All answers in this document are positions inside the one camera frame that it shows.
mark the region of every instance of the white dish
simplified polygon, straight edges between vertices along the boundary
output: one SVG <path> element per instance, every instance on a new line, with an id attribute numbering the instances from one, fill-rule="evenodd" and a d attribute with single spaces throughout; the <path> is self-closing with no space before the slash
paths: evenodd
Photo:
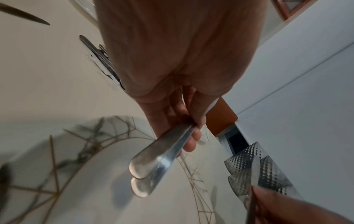
<path id="1" fill-rule="evenodd" d="M 75 0 L 88 14 L 97 20 L 95 3 L 93 0 Z"/>
<path id="2" fill-rule="evenodd" d="M 214 211 L 183 152 L 147 198 L 133 195 L 130 159 L 155 135 L 146 120 L 105 117 L 77 125 L 0 169 L 0 224 L 210 224 Z"/>

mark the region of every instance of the beige surface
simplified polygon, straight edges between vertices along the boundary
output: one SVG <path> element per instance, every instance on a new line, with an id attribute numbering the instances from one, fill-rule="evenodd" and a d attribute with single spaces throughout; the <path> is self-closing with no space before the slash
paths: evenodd
<path id="1" fill-rule="evenodd" d="M 0 12 L 0 162 L 52 133 L 99 116 L 145 117 L 113 88 L 79 40 L 103 43 L 96 21 L 74 1 L 2 0 L 43 25 Z"/>

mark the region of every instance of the knife blade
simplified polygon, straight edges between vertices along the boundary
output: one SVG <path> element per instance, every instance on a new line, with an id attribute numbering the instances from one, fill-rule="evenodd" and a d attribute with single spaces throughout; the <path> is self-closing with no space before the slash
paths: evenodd
<path id="1" fill-rule="evenodd" d="M 254 156 L 252 160 L 251 167 L 251 202 L 250 207 L 247 212 L 246 224 L 255 224 L 256 223 L 256 197 L 253 193 L 253 186 L 258 186 L 259 173 L 260 173 L 260 159 L 258 156 Z"/>
<path id="2" fill-rule="evenodd" d="M 17 8 L 14 8 L 12 6 L 6 5 L 4 3 L 0 3 L 0 11 L 2 11 L 4 13 L 7 13 L 7 14 L 10 14 L 10 15 L 14 15 L 14 16 L 18 16 L 18 17 L 21 17 L 21 18 L 24 18 L 24 19 L 28 19 L 28 20 L 31 20 L 31 21 L 42 23 L 42 24 L 45 24 L 45 25 L 50 25 L 47 21 L 45 21 L 45 20 L 43 20 L 41 18 L 38 18 L 35 15 L 29 14 L 27 12 L 24 12 L 24 11 L 19 10 Z"/>

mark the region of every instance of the geometric gold pattern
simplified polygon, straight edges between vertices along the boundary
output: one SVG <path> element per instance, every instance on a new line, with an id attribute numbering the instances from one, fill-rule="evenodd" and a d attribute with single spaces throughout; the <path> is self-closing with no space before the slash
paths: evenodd
<path id="1" fill-rule="evenodd" d="M 139 124 L 139 129 L 136 128 L 135 123 Z M 28 167 L 28 174 L 21 176 L 21 181 L 16 179 L 19 172 L 14 172 L 18 164 L 10 162 L 1 166 L 0 224 L 45 224 L 65 187 L 93 156 L 124 139 L 156 139 L 151 127 L 143 126 L 144 123 L 147 123 L 146 120 L 131 116 L 102 117 L 95 122 L 64 130 L 63 135 L 50 135 L 46 141 L 39 144 L 39 149 L 31 149 L 26 154 L 27 157 L 37 158 L 39 153 L 41 156 L 35 160 L 37 163 L 21 161 L 21 164 L 26 163 Z M 65 148 L 65 150 L 71 154 L 64 156 L 63 148 L 64 145 L 68 145 L 68 142 L 72 148 L 70 150 Z M 178 161 L 190 181 L 198 209 L 199 223 L 214 224 L 214 210 L 204 182 L 193 165 L 191 157 L 182 153 Z M 41 171 L 41 175 L 32 177 L 31 173 L 37 170 Z"/>

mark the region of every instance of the skin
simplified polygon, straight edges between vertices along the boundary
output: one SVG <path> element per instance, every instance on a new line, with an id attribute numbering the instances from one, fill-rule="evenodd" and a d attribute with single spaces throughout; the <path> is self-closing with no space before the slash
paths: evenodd
<path id="1" fill-rule="evenodd" d="M 257 198 L 256 224 L 353 224 L 316 205 L 295 200 L 272 190 L 253 187 Z"/>
<path id="2" fill-rule="evenodd" d="M 248 67 L 266 8 L 267 0 L 96 1 L 114 69 L 157 137 L 189 116 L 205 124 L 207 108 Z M 200 137 L 196 129 L 184 149 Z"/>

